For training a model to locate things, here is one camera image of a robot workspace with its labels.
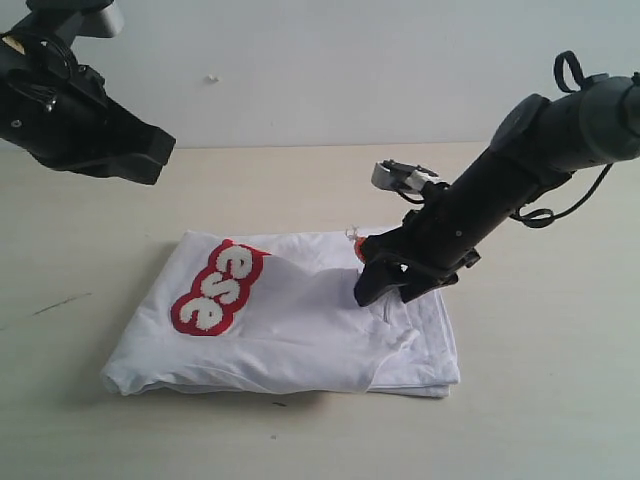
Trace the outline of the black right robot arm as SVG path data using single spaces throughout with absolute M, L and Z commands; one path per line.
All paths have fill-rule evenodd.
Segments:
M 425 183 L 421 209 L 364 241 L 357 303 L 393 289 L 409 303 L 455 284 L 479 260 L 477 245 L 523 207 L 578 170 L 638 156 L 639 86 L 631 78 L 601 77 L 555 101 L 530 95 L 453 183 Z

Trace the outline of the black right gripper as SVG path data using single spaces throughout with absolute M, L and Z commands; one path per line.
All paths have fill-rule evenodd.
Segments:
M 418 172 L 405 180 L 409 188 L 422 189 L 427 199 L 406 227 L 407 243 L 420 263 L 451 273 L 514 211 L 552 186 L 555 170 L 540 159 L 517 160 L 487 149 L 448 188 L 436 189 L 434 180 Z M 364 265 L 353 293 L 359 306 L 368 306 L 397 290 L 407 304 L 458 281 L 457 273 L 434 275 L 376 260 Z

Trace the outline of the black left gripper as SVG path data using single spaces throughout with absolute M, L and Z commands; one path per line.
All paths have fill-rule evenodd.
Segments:
M 112 100 L 104 78 L 50 34 L 1 36 L 1 138 L 41 165 L 155 185 L 176 139 Z

